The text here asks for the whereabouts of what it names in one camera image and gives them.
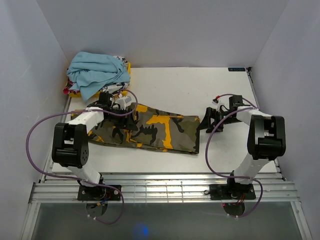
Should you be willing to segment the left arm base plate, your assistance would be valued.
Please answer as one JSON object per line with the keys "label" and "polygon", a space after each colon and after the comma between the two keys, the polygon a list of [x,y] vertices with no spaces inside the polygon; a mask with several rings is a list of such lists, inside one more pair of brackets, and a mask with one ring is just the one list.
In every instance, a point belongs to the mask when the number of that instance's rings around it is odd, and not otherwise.
{"label": "left arm base plate", "polygon": [[78,201],[120,201],[121,185],[112,185],[113,188],[100,186],[80,185],[77,194]]}

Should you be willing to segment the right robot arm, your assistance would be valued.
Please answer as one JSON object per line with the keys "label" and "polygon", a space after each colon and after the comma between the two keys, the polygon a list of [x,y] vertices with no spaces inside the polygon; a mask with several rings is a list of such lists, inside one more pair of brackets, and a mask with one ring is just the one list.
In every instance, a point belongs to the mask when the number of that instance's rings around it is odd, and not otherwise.
{"label": "right robot arm", "polygon": [[213,99],[214,108],[207,107],[198,129],[210,135],[221,133],[224,126],[245,123],[249,127],[247,155],[241,164],[226,177],[225,184],[211,184],[204,193],[211,200],[254,200],[253,181],[260,170],[286,151],[285,119],[282,116],[263,113],[242,95],[227,94],[228,106]]}

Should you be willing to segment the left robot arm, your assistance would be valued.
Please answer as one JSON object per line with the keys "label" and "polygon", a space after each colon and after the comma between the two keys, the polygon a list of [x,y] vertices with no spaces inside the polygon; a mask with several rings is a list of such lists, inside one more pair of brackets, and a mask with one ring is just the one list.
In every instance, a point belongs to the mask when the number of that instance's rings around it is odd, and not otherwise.
{"label": "left robot arm", "polygon": [[79,200],[105,200],[113,192],[103,185],[102,175],[89,162],[89,131],[99,124],[113,123],[117,128],[137,130],[134,107],[137,100],[129,95],[117,97],[101,92],[98,100],[68,122],[54,127],[52,160],[70,170],[79,183]]}

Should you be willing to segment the yellow camouflage trousers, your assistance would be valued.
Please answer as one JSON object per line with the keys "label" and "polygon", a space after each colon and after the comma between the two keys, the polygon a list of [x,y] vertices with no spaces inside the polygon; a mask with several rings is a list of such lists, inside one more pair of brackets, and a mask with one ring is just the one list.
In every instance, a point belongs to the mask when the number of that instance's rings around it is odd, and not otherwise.
{"label": "yellow camouflage trousers", "polygon": [[101,122],[88,132],[92,144],[196,155],[200,152],[200,118],[139,104],[134,121],[137,130]]}

